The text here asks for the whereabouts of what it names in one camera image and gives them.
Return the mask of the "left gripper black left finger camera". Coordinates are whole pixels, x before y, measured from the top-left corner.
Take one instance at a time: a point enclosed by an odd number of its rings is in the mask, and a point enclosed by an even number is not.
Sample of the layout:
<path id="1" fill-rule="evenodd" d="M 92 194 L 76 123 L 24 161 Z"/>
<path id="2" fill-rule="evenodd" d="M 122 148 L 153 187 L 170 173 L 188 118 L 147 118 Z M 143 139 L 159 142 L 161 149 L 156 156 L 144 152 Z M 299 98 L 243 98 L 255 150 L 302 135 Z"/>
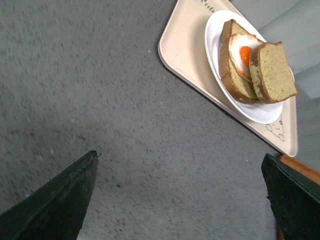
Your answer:
<path id="1" fill-rule="evenodd" d="M 0 215 L 2 240 L 75 240 L 93 194 L 98 154 L 91 150 Z"/>

